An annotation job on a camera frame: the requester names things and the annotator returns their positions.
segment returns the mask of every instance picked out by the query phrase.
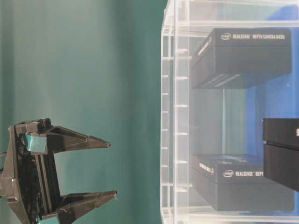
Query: green backdrop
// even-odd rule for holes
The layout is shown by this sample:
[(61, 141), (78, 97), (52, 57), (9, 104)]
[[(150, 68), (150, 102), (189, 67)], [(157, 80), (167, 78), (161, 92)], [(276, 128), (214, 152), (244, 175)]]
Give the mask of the green backdrop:
[[(62, 194), (118, 190), (76, 223), (160, 223), (160, 30), (166, 0), (0, 0), (0, 151), (49, 117), (112, 143), (55, 156)], [(1, 223), (19, 223), (0, 199)]]

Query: black box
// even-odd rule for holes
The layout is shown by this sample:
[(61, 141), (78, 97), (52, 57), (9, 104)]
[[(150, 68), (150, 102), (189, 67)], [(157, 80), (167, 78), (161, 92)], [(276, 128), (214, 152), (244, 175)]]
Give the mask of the black box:
[(290, 30), (215, 28), (192, 56), (192, 88), (244, 89), (292, 71)]
[(299, 191), (299, 119), (264, 119), (264, 175)]
[(293, 210), (293, 191), (263, 177), (263, 159), (252, 155), (193, 156), (192, 184), (217, 211)]

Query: cable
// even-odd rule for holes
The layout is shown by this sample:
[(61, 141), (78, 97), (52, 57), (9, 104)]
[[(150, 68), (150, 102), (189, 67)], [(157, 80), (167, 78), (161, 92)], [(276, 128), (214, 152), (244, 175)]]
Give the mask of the cable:
[(7, 153), (7, 152), (2, 152), (2, 153), (0, 153), (0, 157), (2, 157), (2, 156), (6, 156), (6, 153)]

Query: clear acrylic box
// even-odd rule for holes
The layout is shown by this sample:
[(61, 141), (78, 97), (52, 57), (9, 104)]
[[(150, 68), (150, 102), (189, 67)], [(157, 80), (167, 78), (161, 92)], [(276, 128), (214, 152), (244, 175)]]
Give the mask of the clear acrylic box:
[[(194, 172), (195, 155), (263, 161), (263, 119), (299, 118), (298, 3), (168, 0), (161, 33), (164, 224), (299, 223), (297, 191), (256, 179), (221, 185)], [(240, 41), (236, 51), (225, 44), (234, 38)], [(247, 39), (259, 42), (243, 46)], [(230, 169), (224, 171), (230, 176)]]

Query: realsense depth camera d435 box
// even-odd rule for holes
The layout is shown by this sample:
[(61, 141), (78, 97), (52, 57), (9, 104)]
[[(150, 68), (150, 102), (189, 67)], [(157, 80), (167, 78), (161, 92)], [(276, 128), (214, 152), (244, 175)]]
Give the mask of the realsense depth camera d435 box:
[(293, 191), (265, 178), (263, 159), (252, 155), (194, 155), (192, 184), (217, 211), (294, 208)]
[(192, 56), (192, 88), (244, 89), (292, 70), (290, 30), (215, 28)]

